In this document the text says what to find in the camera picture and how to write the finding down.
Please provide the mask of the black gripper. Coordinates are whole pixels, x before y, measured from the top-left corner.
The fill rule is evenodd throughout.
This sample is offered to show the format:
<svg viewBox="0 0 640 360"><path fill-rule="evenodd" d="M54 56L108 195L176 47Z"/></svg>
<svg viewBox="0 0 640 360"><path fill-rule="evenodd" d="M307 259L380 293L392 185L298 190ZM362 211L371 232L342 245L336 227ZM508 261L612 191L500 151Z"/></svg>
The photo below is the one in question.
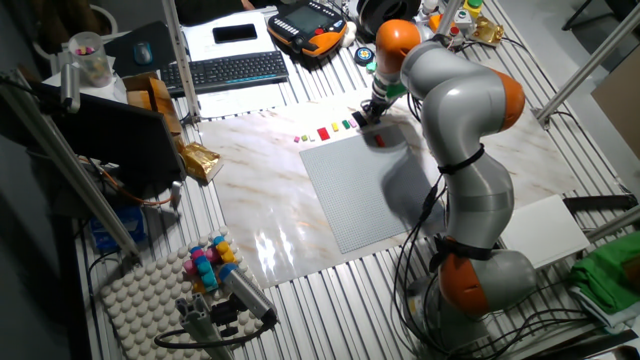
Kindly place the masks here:
<svg viewBox="0 0 640 360"><path fill-rule="evenodd" d="M371 119L375 119L376 126L381 124L380 117L388 110L389 103L384 99L372 98L367 105L367 116L365 117L368 125L373 124Z"/></svg>

